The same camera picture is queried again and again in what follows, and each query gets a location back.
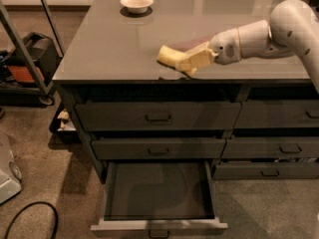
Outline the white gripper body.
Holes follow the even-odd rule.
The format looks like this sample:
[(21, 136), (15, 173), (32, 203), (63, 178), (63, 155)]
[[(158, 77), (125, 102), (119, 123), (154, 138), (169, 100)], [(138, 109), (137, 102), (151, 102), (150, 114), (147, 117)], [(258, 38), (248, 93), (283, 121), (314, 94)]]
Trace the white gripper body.
[(216, 53), (215, 62), (219, 65), (229, 65), (241, 60), (239, 34), (237, 29), (231, 29), (216, 34), (210, 40), (210, 47)]

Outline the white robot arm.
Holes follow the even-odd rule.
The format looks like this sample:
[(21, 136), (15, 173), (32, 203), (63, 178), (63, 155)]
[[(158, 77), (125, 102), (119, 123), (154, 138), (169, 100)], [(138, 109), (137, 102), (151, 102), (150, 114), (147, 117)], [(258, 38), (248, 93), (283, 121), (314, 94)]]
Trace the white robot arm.
[(268, 20), (233, 28), (188, 51), (178, 59), (180, 71), (228, 65), (243, 59), (275, 59), (295, 55), (319, 91), (319, 21), (301, 0), (278, 4)]

